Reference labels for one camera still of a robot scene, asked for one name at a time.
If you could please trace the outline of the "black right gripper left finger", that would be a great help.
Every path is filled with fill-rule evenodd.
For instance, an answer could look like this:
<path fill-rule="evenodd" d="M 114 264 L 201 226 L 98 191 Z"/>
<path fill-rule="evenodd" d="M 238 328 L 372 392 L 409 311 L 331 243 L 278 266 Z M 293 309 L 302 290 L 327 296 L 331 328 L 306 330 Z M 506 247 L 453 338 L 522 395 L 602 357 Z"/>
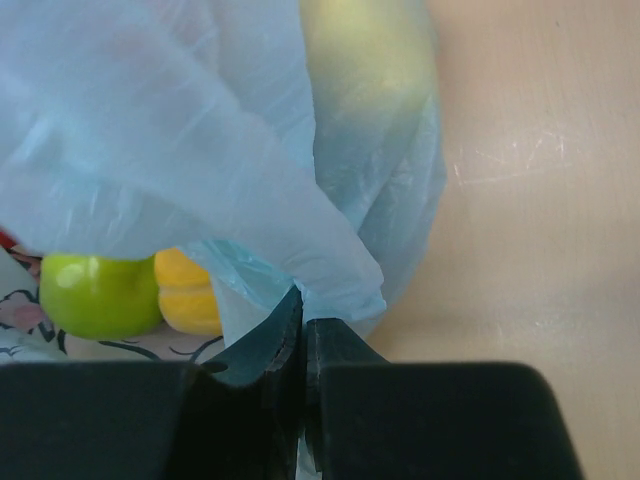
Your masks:
<path fill-rule="evenodd" d="M 5 479 L 291 479 L 302 301 L 289 291 L 209 361 L 1 369 Z"/>

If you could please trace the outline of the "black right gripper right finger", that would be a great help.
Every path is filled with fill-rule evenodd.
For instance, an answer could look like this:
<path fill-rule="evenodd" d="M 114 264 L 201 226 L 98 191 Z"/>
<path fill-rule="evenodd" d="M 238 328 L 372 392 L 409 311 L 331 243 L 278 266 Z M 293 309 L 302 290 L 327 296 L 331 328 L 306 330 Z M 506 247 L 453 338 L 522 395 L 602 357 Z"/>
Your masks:
<path fill-rule="evenodd" d="M 546 379 L 514 362 L 392 363 L 306 326 L 305 445 L 325 479 L 580 479 Z"/>

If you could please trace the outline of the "yellow apricot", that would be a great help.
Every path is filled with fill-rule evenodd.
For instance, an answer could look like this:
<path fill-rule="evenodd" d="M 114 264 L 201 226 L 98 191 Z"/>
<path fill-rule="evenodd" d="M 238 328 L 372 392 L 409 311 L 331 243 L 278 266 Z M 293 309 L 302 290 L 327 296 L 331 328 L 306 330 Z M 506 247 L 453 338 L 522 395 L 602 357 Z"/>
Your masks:
<path fill-rule="evenodd" d="M 159 308 L 168 325 L 189 335 L 222 334 L 217 299 L 205 269 L 171 248 L 155 255 L 154 273 Z"/>

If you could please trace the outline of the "green apple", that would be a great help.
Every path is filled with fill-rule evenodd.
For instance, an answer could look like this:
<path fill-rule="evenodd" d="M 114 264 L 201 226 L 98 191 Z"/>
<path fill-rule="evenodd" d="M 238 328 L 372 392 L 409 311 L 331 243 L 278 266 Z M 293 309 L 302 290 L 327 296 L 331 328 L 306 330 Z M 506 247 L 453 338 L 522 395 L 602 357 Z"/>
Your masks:
<path fill-rule="evenodd" d="M 163 322 L 158 293 L 153 257 L 51 254 L 41 263 L 40 305 L 75 337 L 111 341 L 152 331 Z"/>

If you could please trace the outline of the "light blue printed plastic bag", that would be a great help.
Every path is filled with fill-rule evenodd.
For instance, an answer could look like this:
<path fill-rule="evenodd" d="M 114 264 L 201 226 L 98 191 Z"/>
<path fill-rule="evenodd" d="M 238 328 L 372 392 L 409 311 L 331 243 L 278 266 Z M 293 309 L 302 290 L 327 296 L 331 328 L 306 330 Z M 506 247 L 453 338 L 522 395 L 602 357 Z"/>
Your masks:
<path fill-rule="evenodd" d="M 305 445 L 306 326 L 365 341 L 425 254 L 446 168 L 423 3 L 434 83 L 416 132 L 382 181 L 341 203 L 321 188 L 301 2 L 3 2 L 1 227 L 44 257 L 181 250 L 211 276 L 222 351 L 297 290 L 291 479 L 324 479 Z M 71 336 L 3 324 L 1 369 L 80 362 Z"/>

